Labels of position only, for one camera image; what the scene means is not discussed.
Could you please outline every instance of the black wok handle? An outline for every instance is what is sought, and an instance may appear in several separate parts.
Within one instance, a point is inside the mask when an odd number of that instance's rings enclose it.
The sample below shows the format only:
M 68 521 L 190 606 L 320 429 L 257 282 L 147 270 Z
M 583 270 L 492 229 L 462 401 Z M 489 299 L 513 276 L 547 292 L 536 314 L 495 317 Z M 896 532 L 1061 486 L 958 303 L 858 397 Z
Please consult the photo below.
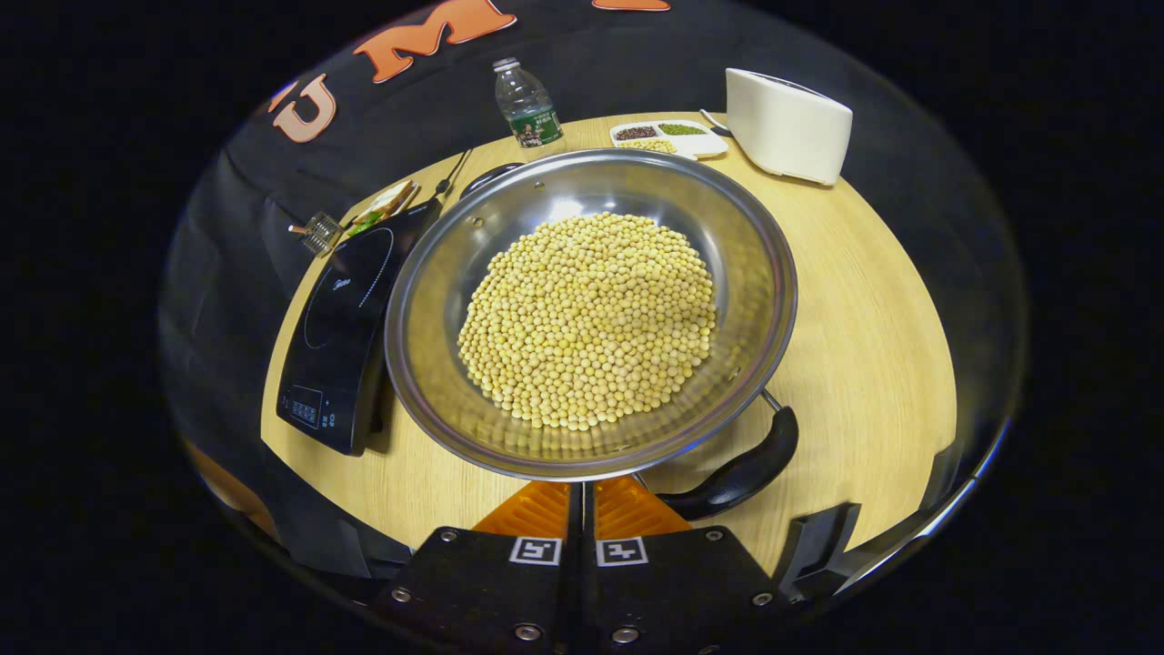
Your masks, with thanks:
M 765 397 L 774 407 L 779 407 L 767 397 L 767 392 Z M 768 486 L 788 467 L 799 441 L 800 428 L 793 408 L 779 408 L 772 419 L 772 429 L 760 446 L 736 456 L 694 490 L 660 493 L 659 499 L 688 521 L 715 517 Z
M 489 183 L 494 178 L 497 178 L 497 177 L 501 177 L 502 175 L 505 175 L 506 172 L 513 170 L 514 168 L 517 168 L 519 165 L 525 165 L 525 164 L 519 163 L 519 162 L 510 162 L 508 164 L 502 164 L 502 165 L 499 165 L 497 168 L 494 168 L 494 169 L 487 170 L 485 172 L 482 172 L 481 175 L 477 176 L 476 179 L 474 179 L 473 181 L 470 181 L 464 187 L 463 191 L 461 191 L 461 197 L 463 198 L 466 193 L 471 193 L 478 186 L 482 186 L 482 185 Z

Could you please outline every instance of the wok rim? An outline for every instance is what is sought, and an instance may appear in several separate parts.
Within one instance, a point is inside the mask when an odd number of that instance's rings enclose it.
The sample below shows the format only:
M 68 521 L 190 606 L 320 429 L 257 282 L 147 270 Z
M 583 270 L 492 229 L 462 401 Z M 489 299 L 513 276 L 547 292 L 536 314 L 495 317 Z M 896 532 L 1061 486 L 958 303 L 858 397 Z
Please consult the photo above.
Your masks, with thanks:
M 617 162 L 623 159 L 626 162 L 647 162 L 670 169 L 680 169 L 681 172 L 691 175 L 702 183 L 708 184 L 709 181 L 714 181 L 715 184 L 711 184 L 712 186 L 718 184 L 718 186 L 723 187 L 722 190 L 726 192 L 726 194 L 734 202 L 740 205 L 741 209 L 750 209 L 753 213 L 766 216 L 771 221 L 769 235 L 773 236 L 772 248 L 776 251 L 776 261 L 774 262 L 775 265 L 773 265 L 774 276 L 783 273 L 783 270 L 781 270 L 780 266 L 781 259 L 786 261 L 788 265 L 788 275 L 786 277 L 788 308 L 781 309 L 780 305 L 783 302 L 778 302 L 778 311 L 774 314 L 774 323 L 779 325 L 783 314 L 787 312 L 788 329 L 785 332 L 782 337 L 779 335 L 774 336 L 774 342 L 776 343 L 773 343 L 767 353 L 761 356 L 761 358 L 767 358 L 769 362 L 765 365 L 762 371 L 752 370 L 751 376 L 754 379 L 748 383 L 746 391 L 726 396 L 717 404 L 717 408 L 708 412 L 707 417 L 715 417 L 715 420 L 711 421 L 711 428 L 703 432 L 690 430 L 691 434 L 681 432 L 669 439 L 658 440 L 647 447 L 636 449 L 630 456 L 622 456 L 616 453 L 605 457 L 584 461 L 562 460 L 535 462 L 505 453 L 502 449 L 488 448 L 478 440 L 460 434 L 459 432 L 452 429 L 448 423 L 441 419 L 431 404 L 423 400 L 424 394 L 420 393 L 420 390 L 417 386 L 416 377 L 412 375 L 412 366 L 409 362 L 410 358 L 407 356 L 407 349 L 405 348 L 406 340 L 404 330 L 407 325 L 407 320 L 405 319 L 406 314 L 403 308 L 406 304 L 406 299 L 410 297 L 412 286 L 418 283 L 417 272 L 421 268 L 421 264 L 425 263 L 428 252 L 431 252 L 434 245 L 440 242 L 445 232 L 466 218 L 467 214 L 471 213 L 469 211 L 470 208 L 475 207 L 482 199 L 487 198 L 495 190 L 508 185 L 517 177 L 535 173 L 542 169 L 553 169 L 558 165 L 562 165 L 562 162 L 572 162 L 574 159 L 581 159 L 581 162 L 589 159 Z M 755 398 L 760 396 L 760 392 L 772 379 L 773 375 L 775 375 L 780 362 L 783 359 L 783 356 L 788 350 L 788 344 L 792 341 L 792 335 L 796 325 L 796 313 L 800 304 L 799 300 L 800 289 L 796 276 L 796 265 L 792 247 L 788 244 L 788 238 L 785 236 L 783 230 L 780 228 L 775 216 L 772 215 L 772 212 L 768 211 L 767 206 L 765 206 L 764 202 L 744 187 L 744 185 L 710 166 L 666 152 L 626 148 L 592 148 L 575 150 L 520 165 L 497 176 L 494 179 L 490 179 L 450 206 L 448 211 L 440 215 L 440 218 L 438 218 L 432 226 L 420 235 L 400 265 L 400 270 L 392 284 L 392 292 L 389 296 L 383 330 L 384 361 L 396 398 L 400 401 L 400 405 L 404 406 L 409 417 L 426 435 L 428 435 L 431 440 L 461 460 L 495 474 L 525 480 L 544 480 L 554 483 L 602 480 L 618 476 L 626 476 L 656 464 L 661 464 L 674 457 L 679 457 L 680 455 L 698 447 L 715 436 L 719 430 L 728 426 L 728 423 L 736 420 L 745 410 L 747 410 L 752 403 L 755 401 Z M 428 408 L 428 412 L 423 412 L 421 406 Z M 723 411 L 722 408 L 724 407 L 730 407 L 730 410 Z

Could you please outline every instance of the orange letter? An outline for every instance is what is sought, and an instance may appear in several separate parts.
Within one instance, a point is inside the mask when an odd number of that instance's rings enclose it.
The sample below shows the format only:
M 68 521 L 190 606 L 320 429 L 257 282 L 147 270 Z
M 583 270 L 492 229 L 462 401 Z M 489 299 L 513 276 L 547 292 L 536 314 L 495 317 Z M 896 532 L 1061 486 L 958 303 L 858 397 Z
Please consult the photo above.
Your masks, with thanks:
M 296 143 L 306 143 L 319 136 L 335 116 L 335 98 L 324 86 L 325 77 L 327 77 L 326 73 L 311 80 L 307 86 L 303 87 L 303 92 L 299 93 L 301 98 L 310 99 L 319 107 L 319 115 L 314 120 L 304 122 L 299 118 L 299 114 L 294 112 L 294 100 L 283 107 L 283 111 L 275 116 L 275 127 L 282 129 Z
M 412 57 L 399 57 L 395 50 L 426 57 L 435 55 L 440 48 L 440 35 L 445 31 L 445 26 L 453 28 L 448 42 L 455 45 L 516 22 L 517 16 L 498 12 L 489 0 L 448 0 L 428 14 L 425 24 L 390 27 L 363 42 L 352 54 L 368 55 L 376 66 L 376 74 L 371 80 L 379 84 L 400 74 L 412 65 Z
M 627 12 L 666 12 L 670 5 L 662 0 L 594 0 L 599 9 L 626 9 Z

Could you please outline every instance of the green bottle label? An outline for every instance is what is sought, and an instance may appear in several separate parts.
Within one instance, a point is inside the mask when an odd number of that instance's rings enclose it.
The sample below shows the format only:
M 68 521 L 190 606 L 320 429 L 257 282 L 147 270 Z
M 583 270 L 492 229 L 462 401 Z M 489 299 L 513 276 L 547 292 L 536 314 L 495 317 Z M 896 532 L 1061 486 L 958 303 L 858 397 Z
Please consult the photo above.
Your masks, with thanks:
M 537 148 L 562 137 L 562 126 L 558 122 L 558 113 L 554 109 L 516 118 L 510 121 L 510 128 L 523 148 Z

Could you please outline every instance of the plastic bottle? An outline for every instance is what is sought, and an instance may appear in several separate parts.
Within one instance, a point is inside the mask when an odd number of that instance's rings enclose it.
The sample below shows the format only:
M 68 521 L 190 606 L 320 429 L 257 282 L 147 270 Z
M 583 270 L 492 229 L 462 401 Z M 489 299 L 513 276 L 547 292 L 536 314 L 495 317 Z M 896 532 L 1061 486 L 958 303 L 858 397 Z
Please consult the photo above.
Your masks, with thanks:
M 566 134 L 549 93 L 513 57 L 494 62 L 497 107 L 527 162 L 566 151 Z

